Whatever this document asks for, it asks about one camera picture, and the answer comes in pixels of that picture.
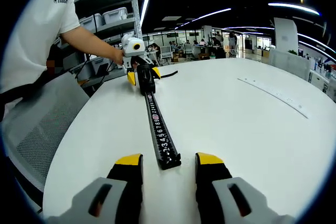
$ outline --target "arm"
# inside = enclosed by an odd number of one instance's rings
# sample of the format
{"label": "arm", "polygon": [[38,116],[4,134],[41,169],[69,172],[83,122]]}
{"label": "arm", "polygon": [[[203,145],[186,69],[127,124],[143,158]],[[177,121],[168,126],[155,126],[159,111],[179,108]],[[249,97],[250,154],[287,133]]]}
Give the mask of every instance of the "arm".
{"label": "arm", "polygon": [[110,46],[81,26],[61,34],[61,37],[82,52],[105,57],[113,60],[116,64],[122,65],[122,50]]}

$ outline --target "storage bin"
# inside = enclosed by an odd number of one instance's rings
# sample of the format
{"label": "storage bin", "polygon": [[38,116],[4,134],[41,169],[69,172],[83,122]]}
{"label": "storage bin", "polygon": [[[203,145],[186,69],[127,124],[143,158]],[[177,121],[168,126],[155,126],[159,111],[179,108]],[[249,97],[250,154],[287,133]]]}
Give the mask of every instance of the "storage bin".
{"label": "storage bin", "polygon": [[113,23],[119,20],[127,19],[127,9],[125,7],[116,10],[110,10],[103,13],[106,24]]}
{"label": "storage bin", "polygon": [[[101,27],[102,25],[104,25],[104,20],[102,15],[100,15],[99,13],[95,14],[96,17],[96,24],[97,24],[97,28]],[[96,27],[95,27],[95,21],[93,20],[93,15],[91,15],[88,18],[82,18],[79,21],[80,25],[85,27],[86,29],[95,32],[96,31]]]}

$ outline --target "office chair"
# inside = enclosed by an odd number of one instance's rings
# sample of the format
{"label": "office chair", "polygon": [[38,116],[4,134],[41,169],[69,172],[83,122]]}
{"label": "office chair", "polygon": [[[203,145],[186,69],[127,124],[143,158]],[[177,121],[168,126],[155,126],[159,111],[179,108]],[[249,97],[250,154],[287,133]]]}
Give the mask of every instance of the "office chair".
{"label": "office chair", "polygon": [[187,56],[187,60],[191,60],[191,58],[190,58],[190,55],[192,55],[193,54],[193,45],[191,45],[191,44],[184,44],[184,53],[186,54],[186,56]]}
{"label": "office chair", "polygon": [[20,101],[3,119],[8,163],[24,191],[39,206],[58,145],[88,100],[67,72]]}
{"label": "office chair", "polygon": [[230,57],[237,57],[237,54],[238,54],[238,44],[236,45],[236,48],[235,49],[230,49],[229,51],[230,53]]}
{"label": "office chair", "polygon": [[166,63],[169,65],[170,59],[173,58],[173,52],[171,46],[160,47],[160,50],[161,50],[160,60],[166,60]]}

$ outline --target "round table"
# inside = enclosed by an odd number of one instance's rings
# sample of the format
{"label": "round table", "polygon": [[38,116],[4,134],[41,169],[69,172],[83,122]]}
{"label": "round table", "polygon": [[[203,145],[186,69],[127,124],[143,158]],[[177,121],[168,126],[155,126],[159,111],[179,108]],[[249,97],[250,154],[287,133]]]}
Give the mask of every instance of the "round table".
{"label": "round table", "polygon": [[[59,216],[72,198],[106,177],[122,156],[143,154],[142,223],[199,223],[195,153],[224,160],[278,214],[299,217],[323,186],[333,160],[336,105],[310,83],[248,59],[217,59],[160,67],[156,100],[182,165],[160,170],[145,99],[126,77],[92,96],[61,141],[48,173],[44,216]],[[300,102],[302,114],[237,78],[254,78]]]}

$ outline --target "white ruler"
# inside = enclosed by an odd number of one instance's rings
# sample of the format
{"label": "white ruler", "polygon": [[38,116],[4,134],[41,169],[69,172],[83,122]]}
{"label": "white ruler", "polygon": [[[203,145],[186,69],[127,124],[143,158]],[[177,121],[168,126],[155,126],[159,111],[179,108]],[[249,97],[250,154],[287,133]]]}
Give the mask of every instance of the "white ruler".
{"label": "white ruler", "polygon": [[253,80],[253,79],[249,79],[249,78],[237,78],[240,81],[243,81],[245,83],[248,83],[256,88],[259,88],[263,91],[265,91],[266,93],[269,93],[270,95],[273,95],[275,98],[278,98],[279,100],[281,100],[282,102],[284,102],[285,104],[291,106],[293,109],[295,109],[297,112],[299,112],[300,114],[302,114],[305,118],[308,118],[308,114],[305,111],[304,107],[294,101],[292,98],[289,98],[288,96],[286,96],[285,94],[281,93],[280,91],[274,90],[273,88],[270,88],[266,85],[264,85],[263,83]]}

